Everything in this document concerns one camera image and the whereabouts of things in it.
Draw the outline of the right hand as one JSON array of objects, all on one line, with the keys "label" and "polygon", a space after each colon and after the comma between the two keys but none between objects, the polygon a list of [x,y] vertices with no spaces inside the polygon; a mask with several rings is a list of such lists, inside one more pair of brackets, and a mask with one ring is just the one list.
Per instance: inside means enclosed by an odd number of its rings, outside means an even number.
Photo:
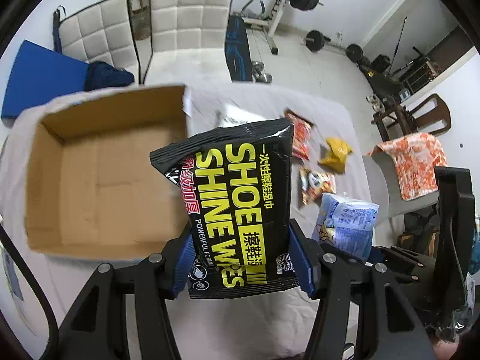
[{"label": "right hand", "polygon": [[447,342],[437,336],[430,336],[430,342],[437,360],[449,360],[459,346],[458,342]]}]

